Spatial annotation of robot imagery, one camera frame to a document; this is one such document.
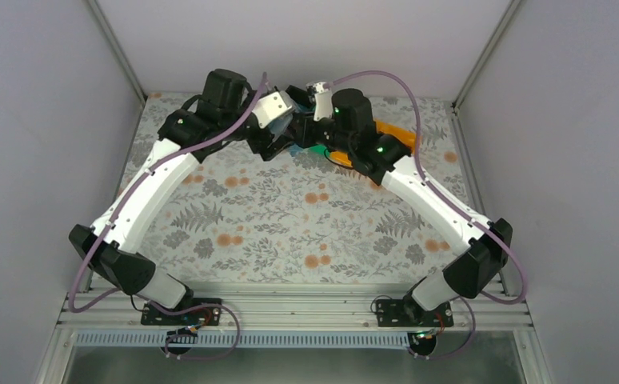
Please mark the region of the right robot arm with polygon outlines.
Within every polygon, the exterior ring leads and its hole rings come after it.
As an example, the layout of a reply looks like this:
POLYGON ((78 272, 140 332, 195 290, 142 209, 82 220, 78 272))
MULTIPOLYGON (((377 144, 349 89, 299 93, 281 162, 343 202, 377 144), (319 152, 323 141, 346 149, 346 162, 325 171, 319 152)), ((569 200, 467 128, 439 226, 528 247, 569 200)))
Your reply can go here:
POLYGON ((345 155, 349 167, 414 208, 449 243, 456 258, 415 283, 403 313, 415 326, 455 298, 476 298, 508 262, 512 226, 492 221, 456 198, 419 161, 418 132, 386 130, 370 100, 354 88, 334 91, 326 82, 288 86, 300 110, 289 136, 300 147, 324 146, 345 155))

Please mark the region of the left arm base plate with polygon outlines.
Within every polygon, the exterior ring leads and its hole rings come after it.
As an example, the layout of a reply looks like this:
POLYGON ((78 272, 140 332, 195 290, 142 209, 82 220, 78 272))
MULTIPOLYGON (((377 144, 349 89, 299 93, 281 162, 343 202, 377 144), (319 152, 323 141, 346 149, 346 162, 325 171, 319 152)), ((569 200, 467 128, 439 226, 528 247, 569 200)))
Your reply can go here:
POLYGON ((157 307, 145 304, 142 310, 140 323, 143 326, 218 326, 222 299, 221 298, 192 298, 184 308, 176 308, 171 312, 190 311, 182 314, 166 314, 157 307))

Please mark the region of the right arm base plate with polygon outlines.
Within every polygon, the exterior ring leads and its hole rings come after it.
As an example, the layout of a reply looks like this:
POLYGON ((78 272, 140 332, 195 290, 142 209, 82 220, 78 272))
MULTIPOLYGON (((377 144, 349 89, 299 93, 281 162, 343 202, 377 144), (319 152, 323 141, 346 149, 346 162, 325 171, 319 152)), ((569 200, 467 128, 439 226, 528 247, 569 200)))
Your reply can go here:
POLYGON ((385 296, 376 297, 371 305, 380 327, 451 327, 454 325, 453 311, 448 302, 434 310, 423 310, 417 303, 385 296))

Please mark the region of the blue leather card holder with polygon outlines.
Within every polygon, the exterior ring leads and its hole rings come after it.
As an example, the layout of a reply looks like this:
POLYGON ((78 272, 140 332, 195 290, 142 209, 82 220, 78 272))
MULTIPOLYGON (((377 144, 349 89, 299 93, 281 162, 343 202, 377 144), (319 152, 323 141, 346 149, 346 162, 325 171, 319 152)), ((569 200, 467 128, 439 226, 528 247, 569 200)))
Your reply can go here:
POLYGON ((283 142, 283 153, 289 153, 291 156, 295 156, 302 150, 294 144, 294 141, 290 134, 290 123, 294 114, 308 114, 310 117, 313 117, 313 108, 303 108, 301 106, 296 106, 295 111, 292 114, 287 114, 282 118, 278 118, 268 125, 269 131, 274 135, 275 141, 283 142))

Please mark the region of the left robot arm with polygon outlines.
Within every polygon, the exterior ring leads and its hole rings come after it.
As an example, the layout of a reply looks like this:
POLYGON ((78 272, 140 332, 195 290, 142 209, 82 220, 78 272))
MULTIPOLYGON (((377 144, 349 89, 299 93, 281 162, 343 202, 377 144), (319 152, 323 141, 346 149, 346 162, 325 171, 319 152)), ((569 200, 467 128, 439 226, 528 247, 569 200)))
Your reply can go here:
POLYGON ((202 92, 166 117, 146 160, 112 205, 91 225, 71 230, 69 240, 82 257, 77 277, 93 271, 114 290, 154 302, 170 322, 186 322, 194 305, 190 288, 138 251, 150 224, 206 157, 229 142, 268 133, 294 110, 292 98, 266 77, 253 88, 238 73, 212 70, 202 92))

